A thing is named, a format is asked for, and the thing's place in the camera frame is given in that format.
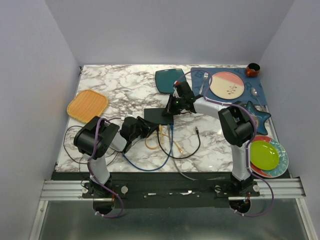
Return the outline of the black network switch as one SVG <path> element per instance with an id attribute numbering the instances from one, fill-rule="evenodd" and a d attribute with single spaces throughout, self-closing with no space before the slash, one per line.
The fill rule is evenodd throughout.
<path id="1" fill-rule="evenodd" d="M 143 112 L 143 118 L 148 122 L 158 125 L 173 125 L 173 115 L 162 115 L 164 110 L 164 108 L 145 108 Z"/>

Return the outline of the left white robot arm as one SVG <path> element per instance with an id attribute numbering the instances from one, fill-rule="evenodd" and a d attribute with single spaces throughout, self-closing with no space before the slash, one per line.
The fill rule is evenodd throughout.
<path id="1" fill-rule="evenodd" d="M 93 191 L 99 197 L 115 194 L 108 183 L 111 177 L 105 158 L 108 148 L 125 154 L 131 149 L 134 140 L 149 137 L 157 128 L 158 124 L 140 116 L 125 117 L 122 126 L 103 117 L 94 116 L 76 133 L 73 144 L 87 159 Z"/>

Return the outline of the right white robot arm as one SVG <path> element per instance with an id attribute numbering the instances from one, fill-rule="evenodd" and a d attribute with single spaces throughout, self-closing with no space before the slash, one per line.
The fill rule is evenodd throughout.
<path id="1" fill-rule="evenodd" d="M 231 145 L 232 172 L 230 191 L 241 196 L 253 184 L 250 170 L 250 144 L 257 133 L 257 126 L 242 102 L 218 102 L 206 99 L 202 95 L 194 95 L 189 84 L 176 81 L 174 93 L 169 95 L 162 116 L 180 115 L 183 110 L 195 114 L 203 114 L 220 121 L 224 138 Z"/>

